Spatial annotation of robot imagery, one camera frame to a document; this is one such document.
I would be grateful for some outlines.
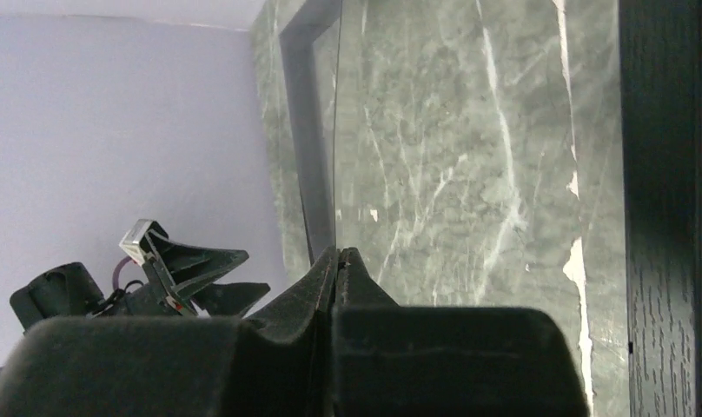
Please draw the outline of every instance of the ceiling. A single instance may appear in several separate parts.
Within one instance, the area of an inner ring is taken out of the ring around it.
[[[0,0],[0,15],[131,17],[248,30],[264,0]]]

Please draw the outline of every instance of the marble surface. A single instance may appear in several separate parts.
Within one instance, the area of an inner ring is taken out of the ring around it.
[[[519,305],[628,415],[616,2],[345,0],[338,245],[399,303]]]
[[[268,0],[250,32],[275,209],[280,225],[282,256],[290,282],[299,280],[308,272],[310,261],[279,34],[303,4],[304,0]]]

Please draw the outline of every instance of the lavender wall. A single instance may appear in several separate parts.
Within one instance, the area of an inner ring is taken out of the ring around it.
[[[0,17],[0,365],[22,330],[10,294],[70,261],[109,293],[139,217],[246,249],[224,281],[281,292],[273,198],[246,33]]]
[[[0,0],[0,15],[132,17],[248,30],[263,0]]]

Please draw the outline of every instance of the cable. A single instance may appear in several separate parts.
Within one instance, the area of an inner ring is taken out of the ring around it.
[[[98,305],[98,308],[95,310],[91,311],[90,314],[94,316],[98,316],[100,313],[102,313],[105,310],[108,310],[109,308],[113,307],[118,300],[121,300],[124,296],[126,295],[126,291],[122,290],[120,288],[116,288],[113,290],[113,294],[110,295],[103,303]]]
[[[141,282],[141,281],[139,281],[139,280],[133,280],[133,281],[129,281],[129,283],[126,284],[126,287],[123,287],[123,291],[128,292],[128,291],[129,291],[129,287],[131,287],[132,285],[136,285],[136,284],[139,284],[140,286],[143,287],[143,282]]]
[[[126,256],[125,258],[121,259],[120,262],[116,265],[116,268],[113,269],[113,275],[112,275],[112,282],[113,282],[113,291],[116,291],[121,287],[119,284],[119,279],[121,277],[121,269],[126,266],[127,263],[131,262],[131,257]]]

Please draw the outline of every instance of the wood grain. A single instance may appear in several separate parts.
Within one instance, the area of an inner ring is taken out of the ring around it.
[[[702,2],[619,8],[632,416],[702,416]]]

